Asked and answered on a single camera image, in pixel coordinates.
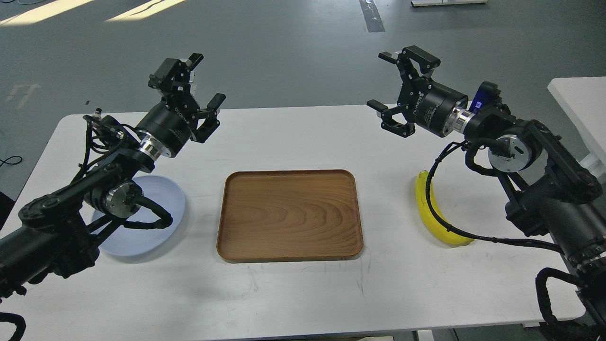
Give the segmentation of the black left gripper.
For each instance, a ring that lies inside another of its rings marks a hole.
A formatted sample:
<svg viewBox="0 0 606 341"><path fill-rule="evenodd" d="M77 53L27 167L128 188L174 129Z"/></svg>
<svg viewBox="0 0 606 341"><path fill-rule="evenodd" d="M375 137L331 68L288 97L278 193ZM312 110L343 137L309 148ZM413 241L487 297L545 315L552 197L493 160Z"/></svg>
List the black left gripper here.
<svg viewBox="0 0 606 341"><path fill-rule="evenodd" d="M205 143L220 125L219 108L226 95L216 93L200 109L191 94L191 72L203 58L199 53L185 61L167 58L149 76L149 87L160 92L161 100L139 121L136 133L154 139L164 156L176 157L188 140Z"/></svg>

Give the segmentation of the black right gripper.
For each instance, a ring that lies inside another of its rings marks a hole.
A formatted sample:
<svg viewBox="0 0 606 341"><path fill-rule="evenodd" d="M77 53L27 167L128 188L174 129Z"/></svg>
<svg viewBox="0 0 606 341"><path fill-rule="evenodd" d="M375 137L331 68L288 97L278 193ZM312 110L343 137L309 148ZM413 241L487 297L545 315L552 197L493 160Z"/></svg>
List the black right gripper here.
<svg viewBox="0 0 606 341"><path fill-rule="evenodd" d="M402 81L396 107L388 108L374 99L366 102L376 110L381 128L403 138L415 133L415 124L439 137L452 132L453 111L465 107L468 96L432 80L441 60L416 45L395 54L381 52L378 58L396 65ZM406 123L396 121L393 117L397 114L402 114Z"/></svg>

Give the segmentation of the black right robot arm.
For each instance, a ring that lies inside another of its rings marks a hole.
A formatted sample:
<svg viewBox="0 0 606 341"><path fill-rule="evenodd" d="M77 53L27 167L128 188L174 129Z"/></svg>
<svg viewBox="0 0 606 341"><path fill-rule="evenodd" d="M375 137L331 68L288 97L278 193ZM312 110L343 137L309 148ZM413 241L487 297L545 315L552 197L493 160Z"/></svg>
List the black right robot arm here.
<svg viewBox="0 0 606 341"><path fill-rule="evenodd" d="M416 196L426 217L444 233L474 240L555 251L571 272L544 268L535 279L537 303L545 328L556 340L605 339L605 216L594 205L603 188L554 135L536 119L518 119L503 103L497 85L483 82L474 99L433 80L441 60L412 45L398 54L381 52L381 60L398 67L402 86L396 106L376 100L381 127L407 138L420 126L464 140L448 144L417 182ZM524 238L497 238L465 232L439 215L431 196L432 179L441 161L456 149L465 152L473 172L499 180L508 197L506 218ZM560 321L552 311L547 280L577 287L577 296L593 324Z"/></svg>

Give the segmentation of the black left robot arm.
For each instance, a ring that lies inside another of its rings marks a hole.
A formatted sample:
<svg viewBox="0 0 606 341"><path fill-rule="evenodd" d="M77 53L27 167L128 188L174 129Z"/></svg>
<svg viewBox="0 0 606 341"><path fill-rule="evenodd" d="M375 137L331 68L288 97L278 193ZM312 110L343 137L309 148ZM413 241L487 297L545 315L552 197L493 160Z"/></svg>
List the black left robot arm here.
<svg viewBox="0 0 606 341"><path fill-rule="evenodd" d="M84 115L85 154L67 186L30 201L19 210L22 226L1 240L1 298L26 295L54 273L63 278L95 265L100 245L120 226L164 229L172 215L147 198L134 182L150 173L161 155L175 157L186 142L205 143L220 125L217 93L201 108L191 93L191 74L203 60L167 58L149 76L161 99L137 126L119 123L100 109Z"/></svg>

